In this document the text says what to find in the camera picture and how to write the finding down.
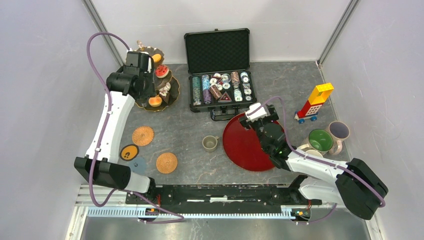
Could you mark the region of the orange peach bun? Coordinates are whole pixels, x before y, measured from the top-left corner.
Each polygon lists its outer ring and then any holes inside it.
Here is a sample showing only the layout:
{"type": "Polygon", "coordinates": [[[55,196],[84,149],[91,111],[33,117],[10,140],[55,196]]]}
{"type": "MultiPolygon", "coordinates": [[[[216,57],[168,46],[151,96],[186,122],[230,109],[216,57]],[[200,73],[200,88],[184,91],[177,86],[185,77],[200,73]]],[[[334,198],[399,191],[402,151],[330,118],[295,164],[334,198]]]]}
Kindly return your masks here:
{"type": "Polygon", "coordinates": [[[150,97],[148,99],[148,104],[153,108],[157,108],[157,107],[161,106],[162,102],[163,102],[163,99],[159,95],[154,96],[154,97],[150,97]]]}

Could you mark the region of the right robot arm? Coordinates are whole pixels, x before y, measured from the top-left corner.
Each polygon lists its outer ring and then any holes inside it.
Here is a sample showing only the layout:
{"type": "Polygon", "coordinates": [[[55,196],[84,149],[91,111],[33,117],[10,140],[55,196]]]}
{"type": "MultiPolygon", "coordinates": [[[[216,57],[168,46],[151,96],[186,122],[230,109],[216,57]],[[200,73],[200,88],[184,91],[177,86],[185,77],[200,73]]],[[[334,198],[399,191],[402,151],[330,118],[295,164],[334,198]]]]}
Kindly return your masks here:
{"type": "Polygon", "coordinates": [[[239,119],[242,127],[252,129],[265,153],[278,169],[306,174],[299,185],[289,189],[295,204],[308,200],[344,205],[353,215],[370,220],[384,208],[388,187],[361,159],[335,161],[306,153],[292,146],[272,104],[255,103],[239,119]]]}

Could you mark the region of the white striped donut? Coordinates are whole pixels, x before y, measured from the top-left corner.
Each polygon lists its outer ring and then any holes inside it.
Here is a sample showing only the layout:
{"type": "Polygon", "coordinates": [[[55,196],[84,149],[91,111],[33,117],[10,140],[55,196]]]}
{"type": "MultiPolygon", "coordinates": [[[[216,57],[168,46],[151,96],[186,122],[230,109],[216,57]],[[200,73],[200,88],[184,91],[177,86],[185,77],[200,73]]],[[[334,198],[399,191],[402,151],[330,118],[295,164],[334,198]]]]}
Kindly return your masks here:
{"type": "Polygon", "coordinates": [[[165,84],[165,86],[164,86],[164,87],[162,87],[162,88],[159,90],[159,92],[169,92],[169,91],[170,91],[170,89],[171,89],[171,84],[170,84],[170,82],[167,82],[167,83],[165,84]]]}

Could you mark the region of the chocolate cake slice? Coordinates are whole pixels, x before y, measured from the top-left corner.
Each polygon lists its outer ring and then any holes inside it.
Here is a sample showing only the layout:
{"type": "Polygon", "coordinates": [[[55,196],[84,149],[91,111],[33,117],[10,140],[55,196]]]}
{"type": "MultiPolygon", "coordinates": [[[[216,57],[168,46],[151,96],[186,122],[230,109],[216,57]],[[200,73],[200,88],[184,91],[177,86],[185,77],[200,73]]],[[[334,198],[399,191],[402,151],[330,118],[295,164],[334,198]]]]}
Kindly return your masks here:
{"type": "Polygon", "coordinates": [[[169,103],[170,93],[169,92],[161,91],[159,93],[159,95],[162,98],[162,101],[165,102],[165,104],[167,105],[169,103]]]}

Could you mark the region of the yellow round cookie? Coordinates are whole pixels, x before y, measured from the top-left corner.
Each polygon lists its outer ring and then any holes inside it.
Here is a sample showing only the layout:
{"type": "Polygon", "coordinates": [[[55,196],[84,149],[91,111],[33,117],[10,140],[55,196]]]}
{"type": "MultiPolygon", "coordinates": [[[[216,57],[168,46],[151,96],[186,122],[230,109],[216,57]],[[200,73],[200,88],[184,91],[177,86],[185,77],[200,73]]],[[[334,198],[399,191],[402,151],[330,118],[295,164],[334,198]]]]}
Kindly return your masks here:
{"type": "Polygon", "coordinates": [[[153,62],[159,63],[162,60],[162,55],[160,53],[156,53],[152,56],[153,62]]]}

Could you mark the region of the red frosted donut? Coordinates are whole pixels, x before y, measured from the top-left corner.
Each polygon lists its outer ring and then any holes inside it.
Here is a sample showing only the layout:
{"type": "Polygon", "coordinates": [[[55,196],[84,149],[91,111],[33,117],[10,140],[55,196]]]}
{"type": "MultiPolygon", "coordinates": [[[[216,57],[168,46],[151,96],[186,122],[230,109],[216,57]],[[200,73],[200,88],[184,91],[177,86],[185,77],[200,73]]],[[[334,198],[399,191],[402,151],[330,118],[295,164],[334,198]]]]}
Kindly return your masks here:
{"type": "Polygon", "coordinates": [[[165,78],[170,72],[168,66],[161,64],[155,69],[155,75],[157,78],[162,79],[165,78]]]}

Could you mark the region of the red round tray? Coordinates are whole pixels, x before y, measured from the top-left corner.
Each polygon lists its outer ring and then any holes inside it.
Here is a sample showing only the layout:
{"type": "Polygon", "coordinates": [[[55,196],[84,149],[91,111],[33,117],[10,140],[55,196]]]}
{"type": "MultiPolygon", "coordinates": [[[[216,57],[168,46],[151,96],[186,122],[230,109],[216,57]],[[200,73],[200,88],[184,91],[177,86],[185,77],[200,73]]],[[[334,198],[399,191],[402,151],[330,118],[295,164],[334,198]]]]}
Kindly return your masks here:
{"type": "Polygon", "coordinates": [[[277,152],[277,158],[272,160],[261,146],[260,138],[254,129],[242,126],[240,119],[245,114],[240,113],[233,117],[226,125],[222,135],[222,144],[226,155],[237,166],[247,171],[263,172],[275,168],[275,163],[286,167],[290,148],[277,152]]]}

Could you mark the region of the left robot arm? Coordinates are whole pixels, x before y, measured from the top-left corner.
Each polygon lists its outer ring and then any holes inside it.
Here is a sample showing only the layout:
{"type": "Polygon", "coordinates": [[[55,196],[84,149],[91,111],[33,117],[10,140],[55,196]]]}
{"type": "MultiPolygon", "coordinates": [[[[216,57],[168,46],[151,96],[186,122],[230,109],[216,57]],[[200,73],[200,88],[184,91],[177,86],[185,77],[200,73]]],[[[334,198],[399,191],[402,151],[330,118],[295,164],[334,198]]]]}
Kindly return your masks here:
{"type": "Polygon", "coordinates": [[[120,143],[131,109],[137,100],[155,93],[154,60],[146,52],[127,52],[126,62],[105,81],[106,94],[99,125],[84,157],[76,157],[75,169],[91,185],[138,192],[145,204],[153,203],[157,190],[150,177],[118,163],[120,143]]]}

